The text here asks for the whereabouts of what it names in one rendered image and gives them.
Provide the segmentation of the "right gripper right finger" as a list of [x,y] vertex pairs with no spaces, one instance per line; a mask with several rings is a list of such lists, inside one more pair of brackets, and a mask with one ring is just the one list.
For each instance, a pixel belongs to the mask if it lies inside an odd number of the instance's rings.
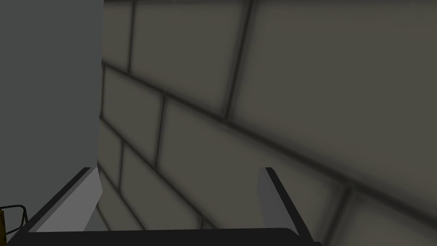
[[271,167],[259,170],[257,195],[266,228],[287,228],[297,243],[313,243],[303,218]]

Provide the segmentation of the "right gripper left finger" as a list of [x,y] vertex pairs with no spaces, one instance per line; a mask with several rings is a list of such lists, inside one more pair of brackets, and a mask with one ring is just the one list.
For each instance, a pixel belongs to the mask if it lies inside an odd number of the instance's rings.
[[79,171],[21,232],[84,231],[102,194],[96,167]]

